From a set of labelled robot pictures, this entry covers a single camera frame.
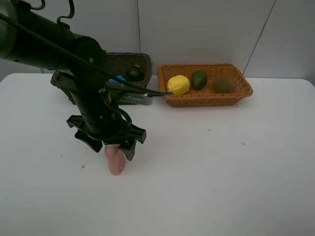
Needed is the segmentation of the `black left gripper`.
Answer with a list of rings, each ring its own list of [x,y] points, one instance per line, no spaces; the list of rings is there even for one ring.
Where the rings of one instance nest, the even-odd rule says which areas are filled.
[[[146,130],[132,124],[130,116],[119,108],[115,98],[108,98],[104,87],[91,89],[71,76],[65,78],[70,94],[80,115],[72,115],[66,121],[77,128],[75,138],[99,153],[105,145],[119,145],[128,161],[135,155],[137,142],[144,143]]]

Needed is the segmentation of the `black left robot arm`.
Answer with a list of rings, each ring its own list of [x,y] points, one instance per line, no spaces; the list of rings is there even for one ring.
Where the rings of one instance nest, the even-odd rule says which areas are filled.
[[[4,60],[63,72],[80,115],[67,120],[76,139],[95,152],[114,146],[132,160],[146,131],[135,126],[119,107],[127,92],[153,94],[102,69],[105,52],[91,37],[74,34],[61,20],[52,22],[23,0],[0,3],[0,57]]]

